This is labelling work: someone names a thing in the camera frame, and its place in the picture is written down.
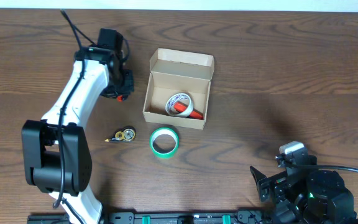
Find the red utility knife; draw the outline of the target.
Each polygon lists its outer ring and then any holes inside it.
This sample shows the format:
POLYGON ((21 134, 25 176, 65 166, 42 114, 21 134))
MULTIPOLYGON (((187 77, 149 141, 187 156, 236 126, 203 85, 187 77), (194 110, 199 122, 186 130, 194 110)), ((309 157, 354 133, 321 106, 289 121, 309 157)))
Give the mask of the red utility knife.
POLYGON ((117 96, 116 99, 117 99, 117 101, 119 101, 119 102, 123 102, 123 101, 126 101, 127 98, 128 98, 127 95, 119 95, 119 96, 117 96))

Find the brown cardboard box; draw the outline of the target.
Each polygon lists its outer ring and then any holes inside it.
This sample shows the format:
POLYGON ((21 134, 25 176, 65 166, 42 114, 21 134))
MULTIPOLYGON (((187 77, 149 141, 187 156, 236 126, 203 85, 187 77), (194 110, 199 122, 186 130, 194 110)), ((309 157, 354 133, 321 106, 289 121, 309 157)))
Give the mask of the brown cardboard box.
POLYGON ((184 128, 203 129, 208 112, 214 57, 207 54, 159 48, 150 58, 150 76, 143 115, 146 122, 184 128), (168 99, 186 93, 193 109, 202 119, 170 116, 165 108, 168 99))

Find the white tape roll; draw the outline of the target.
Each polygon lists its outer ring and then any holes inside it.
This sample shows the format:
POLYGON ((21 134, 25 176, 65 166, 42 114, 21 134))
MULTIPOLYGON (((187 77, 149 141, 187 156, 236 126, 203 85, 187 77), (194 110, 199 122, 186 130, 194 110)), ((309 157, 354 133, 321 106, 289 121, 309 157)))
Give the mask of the white tape roll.
POLYGON ((165 105, 165 111, 169 116, 187 118, 194 110, 191 97, 186 93, 177 93, 171 96, 165 105))

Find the black yellow correction tape dispenser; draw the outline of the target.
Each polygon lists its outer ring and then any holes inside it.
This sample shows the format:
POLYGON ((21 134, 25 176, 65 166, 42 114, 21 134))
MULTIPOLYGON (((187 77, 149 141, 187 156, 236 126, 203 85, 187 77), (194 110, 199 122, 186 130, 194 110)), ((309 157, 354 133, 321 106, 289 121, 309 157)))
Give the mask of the black yellow correction tape dispenser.
POLYGON ((136 137, 136 130, 132 126, 127 126, 118 129, 110 138, 105 139, 105 142, 132 142, 136 137))

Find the green tape roll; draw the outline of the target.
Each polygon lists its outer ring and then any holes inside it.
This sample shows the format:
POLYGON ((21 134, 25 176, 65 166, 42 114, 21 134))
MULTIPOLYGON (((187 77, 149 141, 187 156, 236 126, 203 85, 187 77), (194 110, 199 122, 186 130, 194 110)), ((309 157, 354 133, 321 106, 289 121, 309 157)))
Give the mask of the green tape roll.
POLYGON ((159 159, 172 158, 179 147, 178 134, 170 128, 158 128, 150 136, 150 148, 159 159))

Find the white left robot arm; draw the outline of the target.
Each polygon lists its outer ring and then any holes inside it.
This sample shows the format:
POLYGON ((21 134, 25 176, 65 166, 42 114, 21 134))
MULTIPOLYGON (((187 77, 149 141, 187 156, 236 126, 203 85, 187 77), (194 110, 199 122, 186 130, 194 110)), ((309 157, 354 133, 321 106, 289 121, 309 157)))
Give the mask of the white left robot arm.
POLYGON ((100 96, 124 101, 134 91, 124 67, 127 40, 102 28, 97 42, 80 46, 71 77, 58 100, 40 120, 21 131, 25 179, 55 199, 64 215, 30 215, 28 223, 108 223, 109 215, 90 187, 92 159, 85 127, 100 96))

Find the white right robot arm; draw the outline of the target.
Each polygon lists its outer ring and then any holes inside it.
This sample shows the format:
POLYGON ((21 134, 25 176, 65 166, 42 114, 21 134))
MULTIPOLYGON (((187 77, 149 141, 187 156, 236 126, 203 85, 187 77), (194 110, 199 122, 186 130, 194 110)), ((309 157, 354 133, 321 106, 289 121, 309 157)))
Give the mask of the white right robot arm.
POLYGON ((285 170, 267 177, 255 167, 250 172, 261 202, 274 208, 261 215, 263 223, 358 224, 354 196, 336 171, 317 168, 307 148, 276 157, 285 170))

